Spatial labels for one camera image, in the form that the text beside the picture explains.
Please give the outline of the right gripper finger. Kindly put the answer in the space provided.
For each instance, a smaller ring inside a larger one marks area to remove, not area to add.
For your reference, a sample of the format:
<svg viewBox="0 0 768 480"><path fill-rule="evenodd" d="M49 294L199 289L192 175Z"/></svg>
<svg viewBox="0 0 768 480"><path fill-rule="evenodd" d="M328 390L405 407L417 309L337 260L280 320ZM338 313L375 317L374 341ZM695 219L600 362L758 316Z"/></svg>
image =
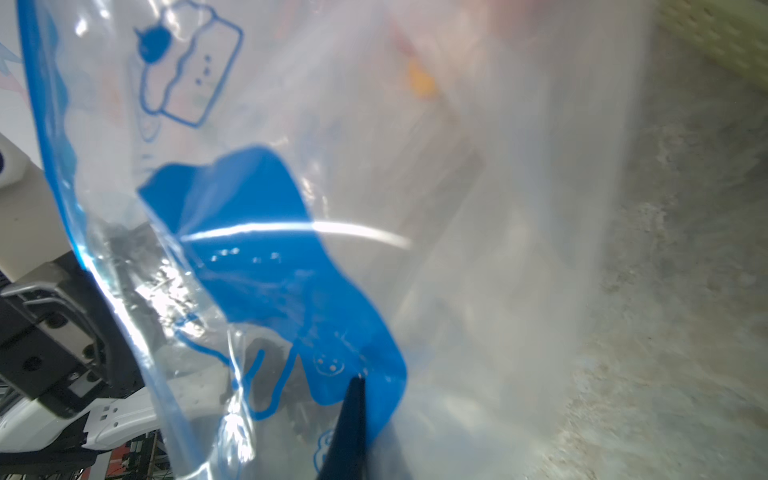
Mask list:
<svg viewBox="0 0 768 480"><path fill-rule="evenodd" d="M317 479L375 479L371 476L367 444L366 380L353 377L348 385L330 444L320 456Z"/></svg>

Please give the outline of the blue zipper clear bag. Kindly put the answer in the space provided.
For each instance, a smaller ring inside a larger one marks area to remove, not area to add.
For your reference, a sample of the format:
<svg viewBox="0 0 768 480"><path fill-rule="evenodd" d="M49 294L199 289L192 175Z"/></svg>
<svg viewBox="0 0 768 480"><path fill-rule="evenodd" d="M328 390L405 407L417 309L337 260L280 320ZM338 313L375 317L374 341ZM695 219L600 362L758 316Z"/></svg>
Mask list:
<svg viewBox="0 0 768 480"><path fill-rule="evenodd" d="M41 159L189 479L512 479L549 436L648 1L21 1Z"/></svg>

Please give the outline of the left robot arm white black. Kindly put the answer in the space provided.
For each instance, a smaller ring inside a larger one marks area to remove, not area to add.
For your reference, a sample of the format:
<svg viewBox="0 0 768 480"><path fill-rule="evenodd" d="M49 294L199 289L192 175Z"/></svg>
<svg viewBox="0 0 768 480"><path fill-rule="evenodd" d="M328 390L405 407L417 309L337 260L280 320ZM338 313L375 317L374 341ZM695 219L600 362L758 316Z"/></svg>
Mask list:
<svg viewBox="0 0 768 480"><path fill-rule="evenodd" d="M155 366L149 381L69 248L42 170L2 141L1 475L101 478L110 453L129 445L131 479L220 479L229 377L180 338L183 321L217 308L150 227L117 230L110 245L119 296Z"/></svg>

